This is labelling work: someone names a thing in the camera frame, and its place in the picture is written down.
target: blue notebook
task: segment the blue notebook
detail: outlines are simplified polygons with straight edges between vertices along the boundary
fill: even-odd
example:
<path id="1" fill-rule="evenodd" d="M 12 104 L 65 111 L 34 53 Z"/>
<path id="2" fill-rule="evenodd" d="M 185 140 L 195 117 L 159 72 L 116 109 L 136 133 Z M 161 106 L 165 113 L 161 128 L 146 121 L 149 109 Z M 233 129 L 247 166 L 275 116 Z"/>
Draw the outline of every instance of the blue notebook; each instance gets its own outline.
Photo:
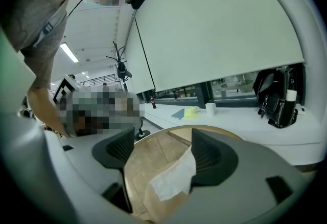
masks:
<path id="1" fill-rule="evenodd" d="M 185 109 L 183 108 L 180 111 L 176 112 L 175 114 L 172 114 L 171 117 L 174 119 L 181 120 L 182 118 L 184 118 L 184 111 Z"/>

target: gray t-shirt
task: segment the gray t-shirt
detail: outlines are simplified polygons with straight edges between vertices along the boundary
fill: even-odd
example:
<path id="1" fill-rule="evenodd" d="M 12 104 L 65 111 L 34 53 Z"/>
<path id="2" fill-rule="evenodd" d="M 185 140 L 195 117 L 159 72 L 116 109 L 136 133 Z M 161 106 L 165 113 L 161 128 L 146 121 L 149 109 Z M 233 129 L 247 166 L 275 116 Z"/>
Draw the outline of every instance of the gray t-shirt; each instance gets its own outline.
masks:
<path id="1" fill-rule="evenodd" d="M 50 88 L 54 57 L 66 26 L 67 3 L 68 0 L 16 0 L 9 21 L 3 25 L 14 49 L 21 51 L 36 75 L 33 87 Z"/>

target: window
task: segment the window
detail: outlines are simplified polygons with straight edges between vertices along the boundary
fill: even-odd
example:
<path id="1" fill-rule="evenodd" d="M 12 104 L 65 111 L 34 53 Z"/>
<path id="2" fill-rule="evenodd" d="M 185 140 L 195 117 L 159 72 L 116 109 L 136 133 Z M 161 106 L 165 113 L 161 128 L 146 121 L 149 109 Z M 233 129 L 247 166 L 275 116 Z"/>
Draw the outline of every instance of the window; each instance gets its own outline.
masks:
<path id="1" fill-rule="evenodd" d="M 146 101 L 144 99 L 144 93 L 138 93 L 136 95 L 137 95 L 137 98 L 138 98 L 138 101 L 140 102 L 140 104 L 146 103 Z"/>
<path id="2" fill-rule="evenodd" d="M 257 75 L 252 72 L 211 81 L 213 99 L 255 97 L 253 84 Z"/>
<path id="3" fill-rule="evenodd" d="M 154 99 L 185 100 L 197 99 L 195 85 L 177 87 L 154 93 Z"/>
<path id="4" fill-rule="evenodd" d="M 304 105 L 305 66 L 300 63 L 284 66 L 284 68 L 286 67 L 295 68 L 296 70 L 297 102 Z M 153 96 L 156 103 L 166 105 L 199 106 L 200 108 L 205 108 L 207 102 L 214 102 L 217 107 L 257 107 L 253 85 L 260 72 L 229 76 L 160 92 L 151 90 L 141 93 L 141 95 L 144 95 L 142 100 L 150 102 L 150 97 Z"/>

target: railing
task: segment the railing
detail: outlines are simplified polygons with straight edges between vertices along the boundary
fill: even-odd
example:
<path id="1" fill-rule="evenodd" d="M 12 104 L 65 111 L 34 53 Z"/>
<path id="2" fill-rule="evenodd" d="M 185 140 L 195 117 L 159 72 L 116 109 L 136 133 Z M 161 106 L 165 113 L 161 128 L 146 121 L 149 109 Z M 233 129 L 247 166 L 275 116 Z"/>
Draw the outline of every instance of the railing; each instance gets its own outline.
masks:
<path id="1" fill-rule="evenodd" d="M 90 87 L 90 86 L 99 86 L 102 85 L 103 83 L 114 83 L 114 82 L 119 82 L 119 80 L 116 79 L 115 74 L 107 75 L 104 77 L 99 77 L 95 79 L 90 79 L 81 82 L 85 87 Z"/>

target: ceiling light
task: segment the ceiling light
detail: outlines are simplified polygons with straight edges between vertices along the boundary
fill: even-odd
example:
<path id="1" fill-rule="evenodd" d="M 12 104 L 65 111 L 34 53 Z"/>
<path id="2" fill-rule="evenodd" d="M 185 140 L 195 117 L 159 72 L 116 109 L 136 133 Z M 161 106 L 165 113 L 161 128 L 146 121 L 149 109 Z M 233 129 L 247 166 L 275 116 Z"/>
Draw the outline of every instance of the ceiling light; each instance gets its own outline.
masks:
<path id="1" fill-rule="evenodd" d="M 60 47 L 62 48 L 62 50 L 65 51 L 65 53 L 67 54 L 67 56 L 68 56 L 69 58 L 71 58 L 71 60 L 72 60 L 74 63 L 78 62 L 78 59 L 73 55 L 73 53 L 71 52 L 71 50 L 69 49 L 69 47 L 67 46 L 66 43 L 61 44 Z"/>

